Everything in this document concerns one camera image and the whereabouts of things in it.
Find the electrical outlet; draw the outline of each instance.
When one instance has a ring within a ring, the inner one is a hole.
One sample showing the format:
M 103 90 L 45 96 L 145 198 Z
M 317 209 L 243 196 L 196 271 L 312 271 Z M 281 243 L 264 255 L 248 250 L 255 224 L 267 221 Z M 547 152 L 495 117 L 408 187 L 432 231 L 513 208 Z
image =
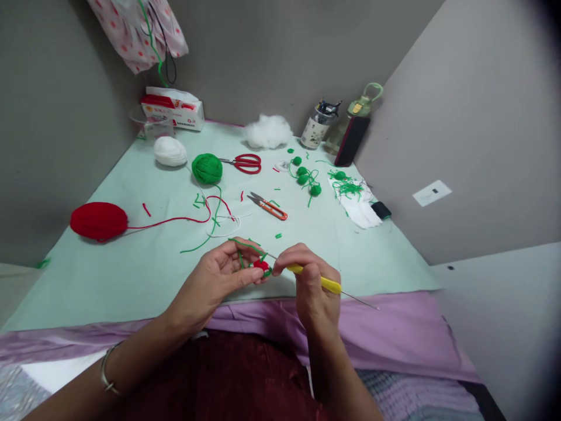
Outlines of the electrical outlet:
M 450 190 L 442 181 L 437 180 L 426 186 L 424 189 L 419 190 L 413 195 L 413 197 L 417 202 L 419 202 L 419 205 L 425 207 L 439 199 L 442 199 L 450 193 L 452 193 L 452 190 Z

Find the yellow crochet hook handle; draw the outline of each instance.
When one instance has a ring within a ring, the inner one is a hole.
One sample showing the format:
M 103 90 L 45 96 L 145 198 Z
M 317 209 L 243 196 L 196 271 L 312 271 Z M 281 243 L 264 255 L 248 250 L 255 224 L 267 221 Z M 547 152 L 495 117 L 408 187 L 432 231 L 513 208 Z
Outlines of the yellow crochet hook handle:
M 300 265 L 290 265 L 286 267 L 290 272 L 295 274 L 301 274 L 304 268 Z M 334 294 L 341 294 L 341 284 L 338 284 L 330 279 L 321 277 L 321 286 L 324 287 L 329 292 Z

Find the white stuffing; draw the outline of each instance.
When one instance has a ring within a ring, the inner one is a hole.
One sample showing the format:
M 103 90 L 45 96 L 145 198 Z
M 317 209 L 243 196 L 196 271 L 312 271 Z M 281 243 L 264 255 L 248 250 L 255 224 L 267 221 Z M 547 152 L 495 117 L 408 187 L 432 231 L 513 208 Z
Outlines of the white stuffing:
M 274 149 L 292 139 L 290 124 L 283 116 L 261 114 L 259 121 L 245 127 L 245 136 L 251 147 Z
M 187 162 L 185 146 L 171 136 L 162 136 L 154 144 L 156 161 L 169 167 L 179 167 Z

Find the red yarn ball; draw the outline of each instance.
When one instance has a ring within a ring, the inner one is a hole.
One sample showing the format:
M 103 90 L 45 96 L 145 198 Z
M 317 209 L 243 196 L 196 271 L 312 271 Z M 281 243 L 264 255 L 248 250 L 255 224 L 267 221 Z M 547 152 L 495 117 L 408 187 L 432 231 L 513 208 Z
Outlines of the red yarn ball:
M 83 237 L 107 241 L 127 229 L 127 214 L 112 203 L 86 203 L 73 211 L 70 228 Z

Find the plastic container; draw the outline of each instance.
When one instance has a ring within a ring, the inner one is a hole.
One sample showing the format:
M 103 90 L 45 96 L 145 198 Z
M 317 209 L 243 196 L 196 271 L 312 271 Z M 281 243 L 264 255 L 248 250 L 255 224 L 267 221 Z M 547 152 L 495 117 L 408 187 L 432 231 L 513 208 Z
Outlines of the plastic container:
M 142 135 L 152 142 L 162 136 L 175 138 L 175 128 L 172 119 L 160 117 L 146 117 L 142 105 L 138 104 L 129 110 L 129 118 L 135 122 Z
M 371 98 L 366 94 L 366 90 L 369 86 L 380 90 L 374 98 Z M 333 130 L 327 137 L 327 141 L 324 145 L 326 151 L 328 151 L 331 155 L 337 155 L 339 153 L 339 148 L 341 147 L 341 143 L 343 142 L 343 138 L 345 137 L 345 133 L 347 132 L 347 127 L 349 126 L 351 119 L 353 117 L 367 117 L 370 114 L 370 106 L 372 102 L 380 98 L 383 92 L 384 88 L 377 83 L 370 83 L 364 87 L 364 91 L 362 92 L 360 98 L 351 102 L 347 112 L 341 116 L 341 119 L 338 121 L 337 125 L 333 127 Z
M 327 133 L 327 129 L 335 122 L 337 116 L 335 114 L 327 115 L 320 113 L 314 108 L 308 124 L 298 140 L 300 144 L 309 150 L 315 150 L 320 145 L 323 137 Z

